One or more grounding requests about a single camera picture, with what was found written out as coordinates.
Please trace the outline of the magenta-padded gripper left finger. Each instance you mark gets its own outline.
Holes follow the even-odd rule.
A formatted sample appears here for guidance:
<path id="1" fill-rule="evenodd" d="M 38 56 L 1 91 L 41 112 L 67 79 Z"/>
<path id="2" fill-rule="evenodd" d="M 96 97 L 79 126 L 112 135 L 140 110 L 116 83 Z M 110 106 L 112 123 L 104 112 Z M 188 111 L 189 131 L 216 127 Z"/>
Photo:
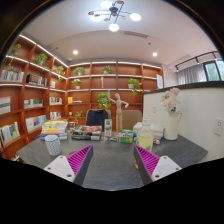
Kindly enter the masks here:
<path id="1" fill-rule="evenodd" d="M 93 156 L 93 146 L 89 145 L 66 156 L 58 156 L 44 170 L 81 186 Z"/>

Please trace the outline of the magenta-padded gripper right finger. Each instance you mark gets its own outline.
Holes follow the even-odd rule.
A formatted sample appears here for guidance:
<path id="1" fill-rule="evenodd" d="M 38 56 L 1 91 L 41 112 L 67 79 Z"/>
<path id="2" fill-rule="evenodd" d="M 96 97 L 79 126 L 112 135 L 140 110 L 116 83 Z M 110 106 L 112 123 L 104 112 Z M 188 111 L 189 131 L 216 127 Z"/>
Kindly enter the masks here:
<path id="1" fill-rule="evenodd" d="M 181 167 L 167 155 L 159 157 L 137 145 L 134 146 L 133 155 L 144 185 L 181 170 Z"/>

